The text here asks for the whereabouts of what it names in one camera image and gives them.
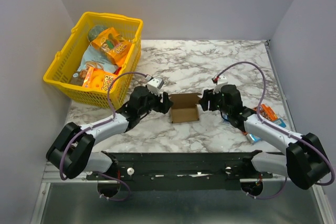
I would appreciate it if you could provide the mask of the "brown cardboard paper box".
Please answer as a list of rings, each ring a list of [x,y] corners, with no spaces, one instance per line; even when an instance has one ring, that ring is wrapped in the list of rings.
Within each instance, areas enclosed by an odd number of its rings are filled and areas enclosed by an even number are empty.
[[[173,102],[171,107],[171,123],[190,123],[200,120],[197,105],[200,100],[200,93],[180,93],[169,95]]]

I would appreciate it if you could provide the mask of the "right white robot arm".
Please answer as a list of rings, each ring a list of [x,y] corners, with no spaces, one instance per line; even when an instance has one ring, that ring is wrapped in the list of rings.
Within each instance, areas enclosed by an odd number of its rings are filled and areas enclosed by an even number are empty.
[[[235,85],[205,89],[199,104],[203,111],[219,111],[234,128],[261,138],[281,152],[276,155],[256,151],[241,165],[246,177],[255,177],[259,172],[278,174],[304,190],[327,174],[332,182],[335,180],[334,170],[316,135],[296,133],[266,120],[243,105]]]

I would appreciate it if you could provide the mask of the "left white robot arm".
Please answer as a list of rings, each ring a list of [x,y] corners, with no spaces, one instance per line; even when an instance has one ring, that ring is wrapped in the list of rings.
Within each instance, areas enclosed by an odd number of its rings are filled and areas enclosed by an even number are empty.
[[[151,111],[166,114],[173,102],[166,92],[153,94],[147,87],[134,88],[128,102],[116,114],[91,124],[64,126],[46,158],[62,174],[62,179],[73,179],[82,172],[98,172],[104,179],[116,175],[112,158],[103,152],[93,152],[98,143],[133,129]]]

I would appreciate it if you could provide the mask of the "orange snack box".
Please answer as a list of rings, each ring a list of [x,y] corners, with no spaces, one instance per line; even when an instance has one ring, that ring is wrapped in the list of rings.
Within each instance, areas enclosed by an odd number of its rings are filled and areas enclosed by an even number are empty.
[[[278,119],[277,114],[272,110],[272,108],[265,104],[260,105],[260,115],[271,122]]]

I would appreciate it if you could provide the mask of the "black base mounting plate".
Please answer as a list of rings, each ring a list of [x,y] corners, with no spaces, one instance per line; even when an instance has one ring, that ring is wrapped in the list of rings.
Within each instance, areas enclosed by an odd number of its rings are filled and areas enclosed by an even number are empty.
[[[108,153],[113,163],[106,175],[119,176],[132,191],[240,190],[242,179],[272,178],[256,171],[254,152],[238,153]]]

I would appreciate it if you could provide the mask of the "orange sponge daddy package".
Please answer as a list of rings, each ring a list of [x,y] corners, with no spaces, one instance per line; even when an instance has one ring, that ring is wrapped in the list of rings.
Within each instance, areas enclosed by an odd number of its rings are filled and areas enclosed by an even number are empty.
[[[110,84],[116,77],[116,74],[106,72],[102,69],[90,67],[84,78],[82,87],[96,91],[107,92]]]

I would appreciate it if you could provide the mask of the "teal white small packet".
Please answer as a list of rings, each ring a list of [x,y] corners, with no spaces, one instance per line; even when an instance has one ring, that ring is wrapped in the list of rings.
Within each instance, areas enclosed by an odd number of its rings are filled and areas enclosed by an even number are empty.
[[[279,127],[286,128],[286,124],[281,118],[274,120],[273,123],[278,125]]]

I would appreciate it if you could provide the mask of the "orange gummy candy bag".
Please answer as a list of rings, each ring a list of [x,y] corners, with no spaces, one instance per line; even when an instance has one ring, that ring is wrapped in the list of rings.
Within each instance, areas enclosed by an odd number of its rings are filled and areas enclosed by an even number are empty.
[[[94,49],[102,52],[113,65],[119,68],[124,64],[132,46],[132,42],[122,37],[114,27],[108,27],[89,40]]]

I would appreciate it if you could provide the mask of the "light blue snack bag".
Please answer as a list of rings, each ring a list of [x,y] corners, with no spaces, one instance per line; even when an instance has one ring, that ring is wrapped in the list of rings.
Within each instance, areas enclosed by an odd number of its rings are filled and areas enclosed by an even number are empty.
[[[77,70],[78,76],[84,79],[90,67],[101,69],[109,73],[115,73],[118,69],[118,66],[112,64],[105,54],[97,51],[92,46],[88,46],[83,53],[80,66]]]

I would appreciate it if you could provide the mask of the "yellow plastic basket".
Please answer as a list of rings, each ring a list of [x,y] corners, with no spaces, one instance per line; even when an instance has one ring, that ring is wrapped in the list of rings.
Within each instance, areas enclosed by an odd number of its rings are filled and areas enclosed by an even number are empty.
[[[89,46],[88,31],[95,25],[114,27],[125,39],[132,42],[131,49],[119,71],[119,75],[125,72],[129,74],[116,80],[109,94],[70,83],[72,75],[80,65],[83,53]],[[110,99],[115,109],[120,108],[133,78],[131,72],[136,70],[141,57],[142,28],[143,21],[138,18],[111,13],[83,13],[71,30],[70,37],[62,50],[55,54],[43,80],[78,103],[108,108],[108,99]]]

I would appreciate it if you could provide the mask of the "green round scouring pad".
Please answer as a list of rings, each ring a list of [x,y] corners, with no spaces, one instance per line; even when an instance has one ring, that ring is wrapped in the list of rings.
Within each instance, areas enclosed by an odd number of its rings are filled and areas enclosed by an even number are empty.
[[[88,40],[89,40],[89,42],[92,42],[93,40],[95,40],[106,29],[108,29],[108,27],[104,26],[104,25],[96,25],[96,26],[92,27],[88,31]]]

